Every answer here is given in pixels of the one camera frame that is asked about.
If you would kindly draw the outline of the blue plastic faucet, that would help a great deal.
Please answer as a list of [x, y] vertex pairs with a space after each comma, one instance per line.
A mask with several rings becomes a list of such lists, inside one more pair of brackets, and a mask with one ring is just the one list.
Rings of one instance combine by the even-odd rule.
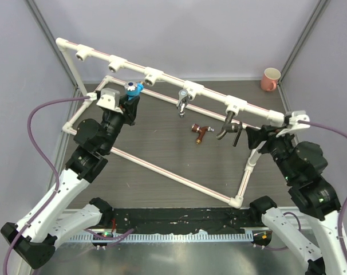
[[144, 89], [143, 82], [127, 82], [124, 85], [125, 94], [128, 96], [128, 100], [132, 100], [134, 97], [138, 96]]

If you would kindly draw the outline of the white PVC pipe frame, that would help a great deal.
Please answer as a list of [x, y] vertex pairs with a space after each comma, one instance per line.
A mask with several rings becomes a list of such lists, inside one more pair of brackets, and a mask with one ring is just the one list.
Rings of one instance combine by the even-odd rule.
[[[74, 62], [72, 61], [71, 56], [68, 54], [68, 50], [74, 50], [76, 51], [76, 58], [80, 61], [85, 61], [88, 57], [94, 57], [94, 58], [98, 58], [101, 60], [104, 60], [106, 62], [108, 62], [108, 68], [111, 72], [117, 72], [119, 69], [129, 69], [138, 73], [142, 73], [145, 78], [143, 83], [148, 85], [148, 86], [153, 86], [155, 82], [157, 81], [161, 81], [161, 82], [165, 82], [165, 83], [169, 83], [172, 84], [174, 86], [177, 86], [180, 88], [180, 90], [182, 89], [186, 89], [190, 95], [190, 101], [193, 100], [196, 96], [205, 96], [209, 99], [213, 99], [215, 101], [218, 101], [222, 104], [224, 104], [226, 106], [226, 115], [222, 116], [219, 115], [217, 113], [211, 112], [209, 110], [191, 105], [188, 103], [188, 105], [186, 106], [185, 109], [189, 109], [190, 111], [194, 111], [197, 113], [200, 113], [202, 115], [211, 117], [213, 119], [217, 119], [220, 121], [225, 120], [226, 116], [227, 116], [227, 112], [228, 111], [232, 111], [235, 113], [234, 117], [236, 115], [238, 115], [238, 113], [240, 111], [245, 111], [248, 113], [252, 113], [254, 115], [258, 115], [260, 117], [264, 117], [265, 119], [267, 119], [268, 121], [274, 123], [274, 125], [276, 126], [280, 126], [281, 123], [283, 122], [284, 119], [284, 114], [277, 112], [277, 111], [273, 111], [273, 110], [267, 110], [261, 107], [257, 107], [255, 105], [249, 104], [247, 101], [239, 99], [237, 97], [234, 96], [230, 96], [230, 95], [223, 95], [219, 92], [213, 91], [211, 89], [206, 88], [203, 85], [200, 85], [198, 83], [189, 81], [189, 80], [182, 80], [179, 79], [177, 77], [168, 75], [160, 70], [154, 69], [154, 68], [150, 68], [150, 67], [144, 67], [135, 63], [132, 63], [130, 61], [127, 61], [121, 57], [118, 56], [114, 56], [114, 55], [108, 55], [106, 53], [103, 52], [99, 52], [98, 50], [95, 50], [91, 47], [85, 46], [85, 45], [81, 45], [81, 44], [75, 44], [72, 43], [70, 41], [67, 41], [63, 38], [57, 38], [56, 39], [56, 44], [59, 48], [59, 50], [61, 51], [65, 61], [67, 62], [67, 65], [69, 66], [70, 70], [72, 71], [72, 74], [74, 76], [74, 78], [77, 81], [78, 87], [81, 88], [82, 94], [83, 95], [87, 95], [87, 91], [85, 89], [85, 85], [83, 84], [80, 74], [78, 73], [77, 68], [74, 65]], [[172, 104], [177, 104], [178, 103], [178, 99], [175, 100], [171, 97], [162, 95], [160, 93], [157, 92], [153, 92], [147, 89], [143, 89], [141, 91], [143, 94], [157, 98], [159, 100], [163, 100], [166, 101], [168, 103], [172, 103]], [[240, 121], [234, 120], [234, 117], [232, 119], [233, 123], [238, 123]], [[260, 158], [260, 153], [258, 152], [259, 150], [259, 146], [255, 149], [253, 149], [251, 151], [251, 154], [247, 160], [247, 163], [245, 165], [245, 170], [244, 170], [244, 174], [243, 174], [243, 178], [242, 181], [240, 183], [239, 186], [239, 190], [236, 194], [235, 197], [228, 197], [225, 196], [223, 194], [220, 194], [212, 189], [206, 188], [200, 184], [197, 184], [191, 180], [188, 180], [186, 178], [183, 178], [181, 176], [178, 176], [176, 174], [170, 173], [166, 170], [164, 170], [163, 168], [153, 165], [151, 163], [148, 163], [142, 159], [136, 158], [133, 155], [130, 155], [122, 150], [118, 150], [117, 148], [113, 148], [112, 149], [112, 153], [118, 156], [121, 156], [131, 162], [134, 162], [138, 165], [141, 165], [147, 169], [150, 169], [158, 174], [161, 174], [167, 178], [170, 178], [176, 182], [179, 182], [183, 185], [186, 185], [192, 189], [195, 189], [201, 193], [204, 193], [210, 197], [213, 197], [219, 201], [222, 201], [226, 204], [228, 204], [229, 206], [235, 208], [235, 209], [239, 209], [242, 207], [243, 204], [243, 197], [247, 188], [247, 184], [249, 182], [250, 179], [250, 175], [253, 172], [253, 169], [258, 161], [258, 159]]]

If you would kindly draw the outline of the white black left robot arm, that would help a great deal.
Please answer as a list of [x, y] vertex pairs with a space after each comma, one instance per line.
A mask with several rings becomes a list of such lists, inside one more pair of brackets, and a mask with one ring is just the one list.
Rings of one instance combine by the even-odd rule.
[[71, 201], [97, 178], [107, 164], [105, 156], [121, 132], [123, 125], [134, 125], [139, 96], [118, 94], [98, 96], [90, 93], [82, 97], [85, 102], [109, 99], [102, 105], [102, 121], [86, 119], [78, 125], [74, 141], [77, 149], [66, 162], [61, 173], [48, 158], [45, 161], [56, 177], [55, 184], [18, 222], [7, 222], [1, 234], [9, 243], [3, 262], [3, 273], [11, 252], [16, 252], [32, 269], [45, 265], [55, 251], [73, 235], [92, 226], [107, 228], [113, 219], [112, 206], [101, 198], [93, 198], [81, 210], [63, 220], [58, 218]]

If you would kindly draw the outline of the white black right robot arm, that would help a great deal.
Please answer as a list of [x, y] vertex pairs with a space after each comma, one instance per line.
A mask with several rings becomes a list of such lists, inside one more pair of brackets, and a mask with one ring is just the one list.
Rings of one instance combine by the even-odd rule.
[[321, 147], [311, 142], [292, 144], [281, 128], [264, 125], [246, 129], [249, 148], [270, 154], [289, 187], [291, 200], [306, 218], [317, 243], [290, 225], [268, 196], [250, 203], [249, 220], [267, 226], [296, 256], [305, 274], [347, 274], [347, 236], [341, 206], [333, 186], [322, 176], [328, 165]]

